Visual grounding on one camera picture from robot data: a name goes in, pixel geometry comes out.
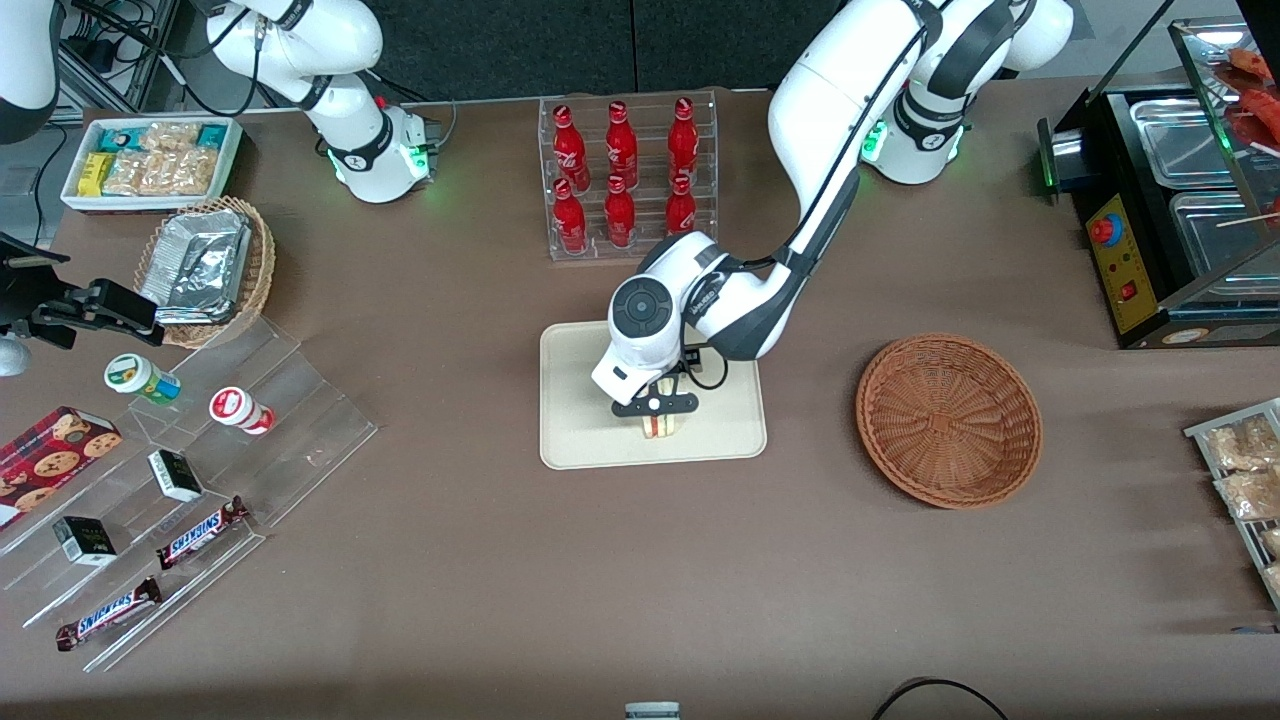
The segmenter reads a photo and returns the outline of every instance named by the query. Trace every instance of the empty wicker basket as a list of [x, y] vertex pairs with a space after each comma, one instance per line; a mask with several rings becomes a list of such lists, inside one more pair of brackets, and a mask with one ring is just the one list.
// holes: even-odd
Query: empty wicker basket
[[[219, 197], [183, 208], [184, 213], [212, 213], [215, 210], [236, 210], [253, 224], [250, 240], [248, 258], [244, 260], [244, 274], [241, 278], [239, 296], [236, 301], [236, 315], [220, 325], [165, 325], [164, 343], [196, 350], [205, 345], [220, 345], [244, 332], [262, 313], [266, 296], [271, 291], [271, 273], [275, 270], [275, 241], [271, 228], [266, 227], [262, 215], [252, 205], [236, 197]], [[133, 273], [134, 292], [142, 290], [142, 279], [151, 265], [151, 254], [156, 247], [160, 227], [151, 233], [151, 242], [142, 251], [142, 261]]]
[[952, 334], [884, 347], [854, 402], [872, 460], [909, 495], [938, 507], [996, 505], [1036, 471], [1036, 398], [998, 355]]

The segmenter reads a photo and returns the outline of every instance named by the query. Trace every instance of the table surface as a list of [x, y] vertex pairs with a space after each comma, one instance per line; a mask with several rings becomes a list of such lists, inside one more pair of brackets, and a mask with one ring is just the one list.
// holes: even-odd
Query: table surface
[[[865, 172], [760, 361], [763, 455], [566, 473], [538, 456], [538, 338], [602, 318], [631, 268], [547, 258], [536, 102], [463, 105], [439, 181], [385, 206], [334, 182], [301, 114], [246, 115], [229, 192], [276, 237], [268, 315], [383, 429], [109, 673], [0, 603], [0, 715], [585, 719], [671, 698], [691, 720], [844, 719], [938, 675], [1014, 717], [1274, 717], [1280, 638], [1226, 630], [1275, 616], [1180, 429], [1275, 396], [1277, 351], [1115, 350], [1070, 204], [1036, 196], [1036, 120], [1079, 90], [992, 83], [941, 179]], [[758, 256], [796, 201], [769, 96], [718, 100], [721, 242]], [[156, 222], [68, 213], [63, 277], [129, 282]], [[934, 331], [1002, 354], [1039, 401], [1043, 460], [998, 507], [922, 506], [856, 439], [863, 366]], [[0, 437], [56, 405], [123, 411], [99, 378], [134, 343], [33, 350], [0, 384]]]

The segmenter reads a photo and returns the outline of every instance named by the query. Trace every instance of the red bottle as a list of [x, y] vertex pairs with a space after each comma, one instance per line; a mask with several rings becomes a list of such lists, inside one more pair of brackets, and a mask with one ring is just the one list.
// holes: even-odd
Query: red bottle
[[556, 164], [573, 186], [575, 195], [581, 195], [591, 187], [591, 172], [586, 169], [586, 143], [582, 142], [582, 133], [573, 127], [573, 114], [568, 105], [557, 105], [552, 110], [552, 118], [556, 120]]
[[609, 102], [609, 132], [604, 133], [604, 145], [609, 149], [609, 173], [622, 176], [627, 190], [640, 183], [640, 164], [637, 158], [636, 131], [627, 122], [627, 104], [614, 100]]
[[552, 214], [556, 215], [556, 232], [561, 236], [561, 245], [570, 255], [586, 252], [586, 214], [582, 213], [582, 204], [573, 197], [573, 188], [564, 178], [556, 178], [556, 205]]
[[694, 101], [676, 100], [676, 122], [667, 133], [667, 156], [671, 182], [680, 176], [689, 177], [689, 184], [698, 182], [698, 126], [694, 124]]
[[675, 190], [667, 199], [667, 234], [689, 232], [694, 229], [694, 214], [698, 213], [698, 204], [689, 195], [689, 177], [680, 176], [671, 184]]
[[604, 199], [604, 218], [609, 224], [609, 242], [630, 247], [636, 229], [636, 204], [627, 192], [622, 176], [609, 176], [609, 196]]

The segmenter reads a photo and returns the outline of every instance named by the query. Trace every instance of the red switch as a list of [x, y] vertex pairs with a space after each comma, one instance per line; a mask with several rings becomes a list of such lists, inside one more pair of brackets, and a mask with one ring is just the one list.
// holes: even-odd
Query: red switch
[[1115, 224], [1111, 220], [1102, 218], [1101, 220], [1093, 223], [1093, 227], [1089, 228], [1089, 237], [1093, 242], [1102, 245], [1111, 240], [1111, 236], [1115, 234]]

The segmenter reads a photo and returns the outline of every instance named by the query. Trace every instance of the foil-wrapped item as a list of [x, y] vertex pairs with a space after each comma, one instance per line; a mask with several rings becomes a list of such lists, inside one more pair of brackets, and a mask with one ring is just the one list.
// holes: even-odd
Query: foil-wrapped item
[[252, 234], [248, 218], [234, 210], [165, 220], [141, 291], [159, 306], [156, 322], [173, 325], [230, 320]]

